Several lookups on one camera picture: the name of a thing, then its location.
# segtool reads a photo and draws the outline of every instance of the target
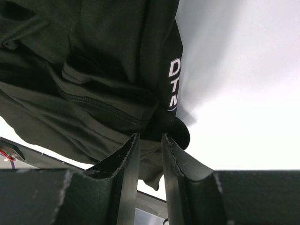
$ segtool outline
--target white letter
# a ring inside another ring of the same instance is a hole
[[[177,70],[174,72],[173,70],[174,70],[174,64],[175,63],[178,64],[178,67],[177,67]],[[178,74],[179,70],[180,70],[180,59],[178,58],[178,59],[175,59],[171,62],[169,77]]]
[[[170,102],[170,107],[177,105],[177,95],[173,95]]]
[[[171,84],[172,84],[172,83],[174,84],[172,93],[176,91],[176,87],[177,87],[177,82],[178,82],[178,80],[179,80],[179,77],[177,77],[175,80],[171,81]]]

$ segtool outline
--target blue line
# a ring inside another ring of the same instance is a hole
[[[168,110],[168,111],[169,111],[169,112],[174,111],[176,108],[177,108],[177,106],[176,106],[175,108],[171,109],[171,110]]]

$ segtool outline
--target black garment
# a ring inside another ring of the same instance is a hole
[[[157,189],[161,134],[183,149],[189,143],[172,99],[179,73],[169,76],[182,54],[177,6],[0,1],[0,116],[26,142],[84,163],[103,160],[141,132],[139,178]]]

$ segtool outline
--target white background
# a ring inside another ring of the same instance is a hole
[[[300,169],[300,1],[181,0],[177,23],[187,152],[213,169]],[[138,189],[165,199],[163,179]]]

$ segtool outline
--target red wire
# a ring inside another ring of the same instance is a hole
[[[4,151],[0,150],[0,153],[2,155],[4,155],[4,157],[7,158],[9,161],[13,161],[14,160],[11,156],[9,156],[8,154],[6,154]]]

